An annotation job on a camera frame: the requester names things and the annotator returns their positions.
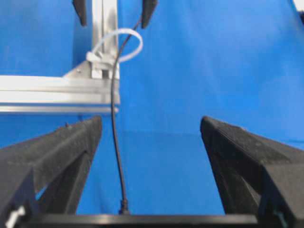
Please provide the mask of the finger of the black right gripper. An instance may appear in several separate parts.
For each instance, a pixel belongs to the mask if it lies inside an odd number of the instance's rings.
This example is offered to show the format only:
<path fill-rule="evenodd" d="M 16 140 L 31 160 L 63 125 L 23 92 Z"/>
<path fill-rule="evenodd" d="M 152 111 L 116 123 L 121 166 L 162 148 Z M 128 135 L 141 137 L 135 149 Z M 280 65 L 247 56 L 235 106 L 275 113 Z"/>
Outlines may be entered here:
<path fill-rule="evenodd" d="M 80 20 L 81 26 L 87 25 L 86 0 L 72 0 L 73 7 Z"/>
<path fill-rule="evenodd" d="M 158 0 L 142 0 L 142 21 L 141 21 L 142 29 L 148 27 L 157 5 L 158 5 Z"/>

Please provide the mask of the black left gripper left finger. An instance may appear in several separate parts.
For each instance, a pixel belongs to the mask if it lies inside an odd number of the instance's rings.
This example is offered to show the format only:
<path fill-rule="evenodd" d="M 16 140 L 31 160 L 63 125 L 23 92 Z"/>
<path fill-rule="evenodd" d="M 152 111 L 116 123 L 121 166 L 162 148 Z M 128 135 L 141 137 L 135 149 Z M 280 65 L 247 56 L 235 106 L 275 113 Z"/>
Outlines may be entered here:
<path fill-rule="evenodd" d="M 102 135 L 98 115 L 0 150 L 0 225 L 13 211 L 74 214 Z"/>

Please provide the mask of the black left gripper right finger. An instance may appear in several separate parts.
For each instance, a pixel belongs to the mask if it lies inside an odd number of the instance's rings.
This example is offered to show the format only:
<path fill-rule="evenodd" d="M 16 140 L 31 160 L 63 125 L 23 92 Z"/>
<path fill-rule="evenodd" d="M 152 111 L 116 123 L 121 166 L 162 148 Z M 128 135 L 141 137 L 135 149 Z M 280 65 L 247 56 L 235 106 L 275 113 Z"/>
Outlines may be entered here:
<path fill-rule="evenodd" d="M 304 152 L 204 116 L 201 137 L 226 214 L 304 225 Z"/>

